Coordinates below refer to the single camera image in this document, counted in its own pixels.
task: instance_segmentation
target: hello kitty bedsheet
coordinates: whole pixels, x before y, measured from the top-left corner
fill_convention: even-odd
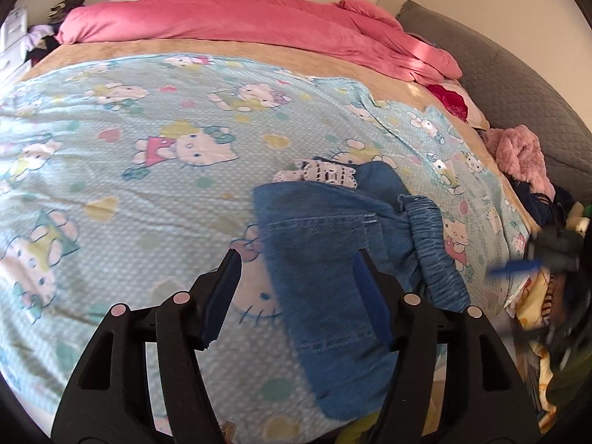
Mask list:
[[[116,302],[158,305],[215,268],[243,274],[220,338],[199,355],[235,442],[308,442],[342,423],[315,403],[253,225],[254,187],[296,158],[382,160],[436,202],[447,252],[490,313],[522,284],[486,267],[523,252],[521,217],[435,107],[375,100],[346,78],[240,58],[159,54],[73,65],[0,100],[0,371],[51,413]],[[156,356],[156,422],[167,427]]]

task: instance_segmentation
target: drawer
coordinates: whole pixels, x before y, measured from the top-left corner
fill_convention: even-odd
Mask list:
[[[4,98],[8,92],[13,88],[26,73],[31,69],[31,61],[26,61],[15,71],[13,71],[6,80],[0,82],[0,98]]]
[[[19,38],[27,34],[27,9],[16,8],[10,13],[0,27],[0,53],[6,51]]]
[[[0,54],[0,81],[6,80],[27,57],[24,38],[17,41],[13,46]]]

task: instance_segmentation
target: polka dot pattern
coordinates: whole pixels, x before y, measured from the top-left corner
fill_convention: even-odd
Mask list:
[[[520,253],[526,229],[497,179],[469,170],[468,148],[450,138],[435,108],[377,106],[366,87],[344,78],[294,78],[222,57],[191,68],[166,57],[74,65],[24,82],[0,102],[0,148],[8,149],[0,163],[10,166],[44,135],[61,143],[0,192],[0,256],[15,237],[30,238],[42,210],[64,212],[79,234],[78,249],[52,267],[57,294],[33,325],[11,284],[0,287],[0,371],[29,402],[55,412],[74,361],[112,305],[157,305],[214,269],[254,223],[253,188],[297,158],[392,161],[411,193],[466,227],[461,274],[474,304],[495,312],[520,285],[484,279],[489,262]],[[494,234],[484,218],[490,207],[504,232]],[[281,316],[246,319],[231,305],[219,339],[198,360],[218,419],[236,424],[242,444],[308,442],[342,424],[316,405]],[[147,364],[153,411],[163,420],[154,347]]]

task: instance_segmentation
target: blue denim garment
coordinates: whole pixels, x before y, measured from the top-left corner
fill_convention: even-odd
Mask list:
[[[356,167],[357,189],[280,182],[254,190],[263,253],[283,319],[326,416],[351,420],[378,410],[396,355],[375,336],[353,278],[353,257],[368,250],[377,268],[406,291],[422,279],[438,307],[469,305],[446,254],[442,216],[408,196],[383,162]]]

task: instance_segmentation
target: gray upholstered headboard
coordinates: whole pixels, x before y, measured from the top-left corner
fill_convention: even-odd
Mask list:
[[[551,181],[592,202],[592,133],[543,77],[492,40],[414,1],[397,19],[457,59],[461,83],[492,127],[526,125],[541,141]]]

